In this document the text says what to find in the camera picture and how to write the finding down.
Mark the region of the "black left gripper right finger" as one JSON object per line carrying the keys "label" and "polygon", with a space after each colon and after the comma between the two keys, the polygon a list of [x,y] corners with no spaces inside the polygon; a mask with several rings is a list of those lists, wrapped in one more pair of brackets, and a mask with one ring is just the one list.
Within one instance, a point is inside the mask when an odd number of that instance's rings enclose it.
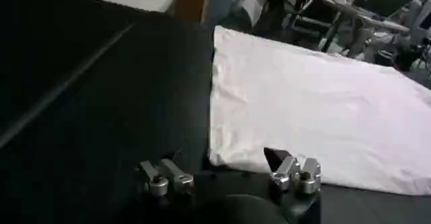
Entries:
{"label": "black left gripper right finger", "polygon": [[314,194],[321,189],[321,164],[311,157],[301,163],[286,150],[264,147],[263,152],[270,167],[270,180],[280,191]]}

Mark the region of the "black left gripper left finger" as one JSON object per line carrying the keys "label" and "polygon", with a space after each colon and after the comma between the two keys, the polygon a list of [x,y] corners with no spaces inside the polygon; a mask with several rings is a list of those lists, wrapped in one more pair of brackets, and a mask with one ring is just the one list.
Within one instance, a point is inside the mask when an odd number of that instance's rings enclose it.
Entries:
{"label": "black left gripper left finger", "polygon": [[195,180],[184,172],[172,157],[162,157],[154,163],[148,159],[136,166],[137,192],[152,197],[167,197],[169,194],[192,194]]}

